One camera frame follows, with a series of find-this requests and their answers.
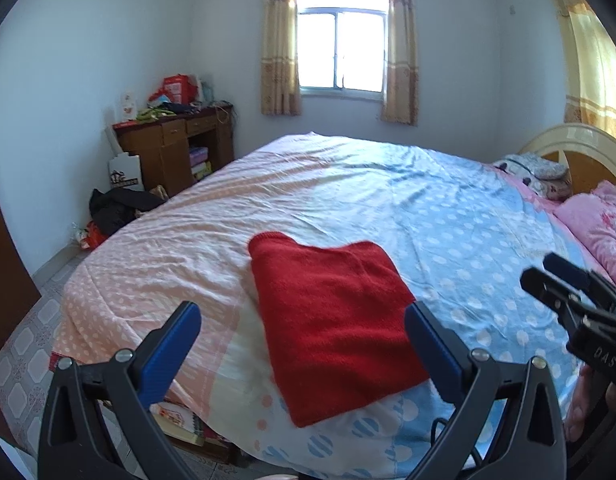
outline blue gripper pad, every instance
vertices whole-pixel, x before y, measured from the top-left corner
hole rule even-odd
[[[441,398],[455,406],[466,398],[464,391],[464,370],[453,354],[453,350],[463,353],[466,363],[468,348],[451,330],[441,326],[427,307],[419,308],[417,303],[406,309],[406,334],[419,359],[428,372]],[[456,348],[449,348],[448,343]]]
[[[137,348],[137,396],[144,409],[164,399],[200,331],[201,310],[184,301],[165,325],[150,332]]]

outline beige curtain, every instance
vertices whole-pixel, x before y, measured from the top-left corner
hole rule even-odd
[[[381,119],[415,126],[418,115],[419,68],[414,0],[390,0]]]
[[[265,0],[261,113],[300,115],[297,0]]]
[[[565,121],[616,139],[616,47],[586,0],[555,0],[568,69]]]

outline red towel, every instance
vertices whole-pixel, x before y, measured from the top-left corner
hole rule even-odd
[[[261,233],[248,250],[275,381],[298,427],[428,378],[403,326],[414,297],[378,245],[320,249]]]

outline wooden door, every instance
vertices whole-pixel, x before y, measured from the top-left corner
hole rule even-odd
[[[40,298],[16,252],[0,209],[0,350]]]

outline headboard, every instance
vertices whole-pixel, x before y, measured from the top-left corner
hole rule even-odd
[[[594,126],[554,126],[520,151],[527,152],[568,166],[575,194],[591,192],[602,180],[616,185],[616,139]]]

